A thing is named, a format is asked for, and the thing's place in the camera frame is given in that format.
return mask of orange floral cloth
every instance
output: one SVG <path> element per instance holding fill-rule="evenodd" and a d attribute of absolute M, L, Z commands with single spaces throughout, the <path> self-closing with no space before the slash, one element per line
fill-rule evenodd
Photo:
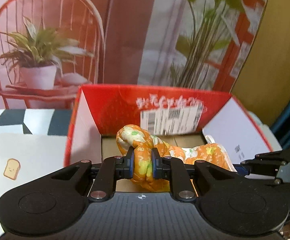
<path fill-rule="evenodd" d="M 197 160 L 206 160 L 229 171 L 235 171 L 225 149 L 217 143 L 206 144 L 194 148 L 171 146 L 159 137 L 137 125 L 129 124 L 116 135 L 118 149 L 123 156 L 130 146 L 134 150 L 134 175 L 131 181 L 150 191 L 169 191 L 169 182 L 165 179 L 153 179 L 152 148 L 156 147 L 161 157 L 172 156 L 186 164 L 194 164 Z"/>

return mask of floral fabric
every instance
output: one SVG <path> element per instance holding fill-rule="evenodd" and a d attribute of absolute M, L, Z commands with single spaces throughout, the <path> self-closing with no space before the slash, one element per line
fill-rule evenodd
<path fill-rule="evenodd" d="M 153 179 L 152 148 L 156 147 L 161 157 L 172 156 L 186 164 L 197 160 L 206 160 L 227 170 L 233 170 L 225 149 L 217 143 L 194 148 L 171 146 L 155 135 L 137 125 L 129 124 L 116 135 L 118 149 L 123 156 L 130 146 L 134 148 L 134 175 L 131 181 L 151 191 L 169 191 L 169 182 L 164 179 Z"/>

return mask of poster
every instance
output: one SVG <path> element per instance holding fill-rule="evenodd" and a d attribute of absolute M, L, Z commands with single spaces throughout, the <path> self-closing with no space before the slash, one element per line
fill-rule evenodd
<path fill-rule="evenodd" d="M 267 0 L 0 0 L 0 109 L 83 83 L 230 91 Z"/>

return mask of bread slice sticker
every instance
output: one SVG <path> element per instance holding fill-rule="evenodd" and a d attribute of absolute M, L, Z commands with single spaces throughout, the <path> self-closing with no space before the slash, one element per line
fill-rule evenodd
<path fill-rule="evenodd" d="M 5 170 L 4 170 L 4 176 L 10 179 L 16 180 L 16 177 L 20 168 L 21 168 L 21 164 L 18 160 L 8 159 Z"/>

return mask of qr code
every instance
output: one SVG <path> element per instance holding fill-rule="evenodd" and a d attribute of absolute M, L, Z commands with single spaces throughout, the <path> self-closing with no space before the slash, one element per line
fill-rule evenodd
<path fill-rule="evenodd" d="M 168 111 L 168 120 L 174 119 L 174 118 L 179 119 L 180 112 L 181 112 L 180 108 L 178 108 L 178 109 L 175 109 L 175 108 L 169 109 L 169 111 Z"/>

